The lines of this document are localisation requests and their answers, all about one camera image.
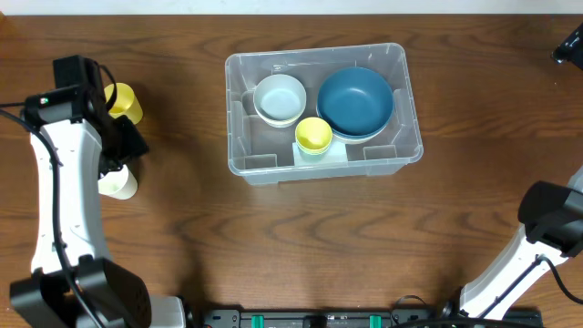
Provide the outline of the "yellow cup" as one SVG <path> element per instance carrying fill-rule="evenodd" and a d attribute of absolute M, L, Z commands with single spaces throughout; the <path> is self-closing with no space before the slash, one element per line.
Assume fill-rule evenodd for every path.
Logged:
<path fill-rule="evenodd" d="M 137 125 L 143 118 L 143 110 L 134 90 L 125 83 L 110 84 L 104 88 L 106 100 L 110 100 L 114 88 L 117 89 L 117 97 L 108 114 L 112 118 L 127 116 L 134 125 Z"/>
<path fill-rule="evenodd" d="M 329 148 L 333 139 L 332 128 L 322 118 L 305 118 L 296 126 L 295 139 L 297 145 L 306 149 Z"/>

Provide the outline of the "cream white cup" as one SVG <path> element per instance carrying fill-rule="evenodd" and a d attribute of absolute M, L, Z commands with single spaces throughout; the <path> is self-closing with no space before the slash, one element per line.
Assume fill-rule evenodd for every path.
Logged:
<path fill-rule="evenodd" d="M 119 171 L 110 171 L 97 184 L 101 195 L 117 200 L 128 200 L 138 190 L 138 182 L 127 165 Z"/>

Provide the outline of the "grey small bowl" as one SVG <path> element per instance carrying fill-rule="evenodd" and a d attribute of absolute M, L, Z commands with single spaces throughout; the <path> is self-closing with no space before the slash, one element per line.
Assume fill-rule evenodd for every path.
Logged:
<path fill-rule="evenodd" d="M 271 75 L 256 86 L 253 103 L 255 110 L 261 110 L 268 118 L 289 119 L 305 110 L 307 92 L 295 77 Z"/>

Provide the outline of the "white small bowl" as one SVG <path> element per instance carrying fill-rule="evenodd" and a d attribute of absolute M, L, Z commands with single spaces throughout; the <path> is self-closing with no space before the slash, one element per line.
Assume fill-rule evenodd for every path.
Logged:
<path fill-rule="evenodd" d="M 303 114 L 303 112 L 297 113 L 294 117 L 284 120 L 277 120 L 273 118 L 268 118 L 261 110 L 255 110 L 256 114 L 269 126 L 274 128 L 287 128 L 293 125 Z"/>

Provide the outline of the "dark blue bowl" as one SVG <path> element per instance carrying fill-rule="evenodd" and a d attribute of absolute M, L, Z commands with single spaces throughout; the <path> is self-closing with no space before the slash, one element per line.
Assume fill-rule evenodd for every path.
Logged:
<path fill-rule="evenodd" d="M 332 131 L 348 138 L 365 138 L 384 129 L 394 109 L 380 106 L 364 107 L 317 107 L 317 114 L 326 121 Z"/>
<path fill-rule="evenodd" d="M 393 89 L 378 73 L 364 67 L 343 68 L 322 83 L 317 107 L 383 106 L 394 109 Z"/>

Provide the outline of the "clear plastic storage container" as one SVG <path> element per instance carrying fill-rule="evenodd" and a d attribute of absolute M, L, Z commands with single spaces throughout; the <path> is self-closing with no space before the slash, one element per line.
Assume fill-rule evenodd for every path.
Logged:
<path fill-rule="evenodd" d="M 395 108 L 388 126 L 365 143 L 342 142 L 348 157 L 345 163 L 296 167 L 292 150 L 295 127 L 274 128 L 256 114 L 256 86 L 275 74 L 297 78 L 307 92 L 303 116 L 314 117 L 325 78 L 347 67 L 372 69 L 393 89 Z M 228 165 L 251 185 L 391 175 L 424 154 L 406 53 L 397 43 L 234 54 L 225 62 L 225 78 Z"/>

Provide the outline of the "large beige bowl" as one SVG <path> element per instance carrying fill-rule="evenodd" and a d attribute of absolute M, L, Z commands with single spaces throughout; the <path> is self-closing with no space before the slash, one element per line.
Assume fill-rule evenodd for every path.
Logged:
<path fill-rule="evenodd" d="M 357 145 L 357 144 L 365 143 L 365 142 L 375 138 L 376 136 L 381 134 L 383 131 L 384 131 L 383 129 L 379 129 L 379 130 L 375 131 L 374 133 L 371 133 L 368 135 L 351 136 L 351 135 L 343 134 L 335 129 L 332 129 L 332 133 L 333 133 L 335 138 L 337 138 L 339 141 L 341 141 L 345 144 L 350 144 L 350 145 Z"/>

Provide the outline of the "mint green cup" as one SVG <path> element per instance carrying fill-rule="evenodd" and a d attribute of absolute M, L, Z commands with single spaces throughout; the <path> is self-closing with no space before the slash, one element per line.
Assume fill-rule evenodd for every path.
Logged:
<path fill-rule="evenodd" d="M 297 145 L 297 146 L 298 146 L 299 150 L 303 154 L 305 154 L 307 156 L 321 156 L 324 153 L 326 153 L 326 151 L 329 149 L 329 148 L 324 148 L 324 149 L 306 149 L 306 148 L 303 148 L 301 145 Z"/>

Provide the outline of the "yellow cup front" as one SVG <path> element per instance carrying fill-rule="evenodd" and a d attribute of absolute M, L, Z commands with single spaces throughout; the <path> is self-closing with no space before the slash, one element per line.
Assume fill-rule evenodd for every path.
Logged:
<path fill-rule="evenodd" d="M 322 118 L 305 118 L 296 126 L 295 139 L 297 145 L 306 149 L 329 148 L 333 139 L 332 128 Z"/>

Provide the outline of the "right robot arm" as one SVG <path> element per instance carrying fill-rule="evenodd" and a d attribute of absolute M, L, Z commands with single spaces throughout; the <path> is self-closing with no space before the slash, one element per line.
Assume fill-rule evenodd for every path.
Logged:
<path fill-rule="evenodd" d="M 444 308 L 451 316 L 503 319 L 509 308 L 546 272 L 577 304 L 560 279 L 557 266 L 582 252 L 582 171 L 566 186 L 534 183 L 517 213 L 519 225 L 511 241 L 475 280 L 465 285 L 457 304 Z"/>

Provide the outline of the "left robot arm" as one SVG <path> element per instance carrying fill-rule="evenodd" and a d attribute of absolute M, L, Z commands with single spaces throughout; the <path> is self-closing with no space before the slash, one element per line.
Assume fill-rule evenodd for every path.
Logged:
<path fill-rule="evenodd" d="M 148 152 L 126 116 L 108 111 L 93 59 L 53 62 L 55 89 L 28 97 L 13 120 L 30 133 L 38 170 L 39 228 L 30 277 L 10 285 L 10 303 L 32 327 L 190 327 L 177 296 L 152 296 L 115 264 L 101 221 L 98 181 Z"/>

